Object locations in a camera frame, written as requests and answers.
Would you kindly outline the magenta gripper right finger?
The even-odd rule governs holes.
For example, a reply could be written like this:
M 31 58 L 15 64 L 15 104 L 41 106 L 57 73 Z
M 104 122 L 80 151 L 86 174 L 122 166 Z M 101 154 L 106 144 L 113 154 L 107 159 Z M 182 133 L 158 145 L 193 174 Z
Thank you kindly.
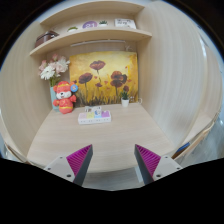
M 134 154 L 145 185 L 182 169 L 170 156 L 159 156 L 138 144 Z

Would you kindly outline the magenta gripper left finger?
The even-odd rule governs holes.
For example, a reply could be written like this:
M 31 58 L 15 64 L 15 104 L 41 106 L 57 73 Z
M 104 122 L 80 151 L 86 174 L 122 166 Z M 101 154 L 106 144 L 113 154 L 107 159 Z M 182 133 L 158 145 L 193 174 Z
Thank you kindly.
M 93 147 L 88 145 L 68 156 L 59 156 L 48 164 L 45 170 L 81 186 L 92 156 Z

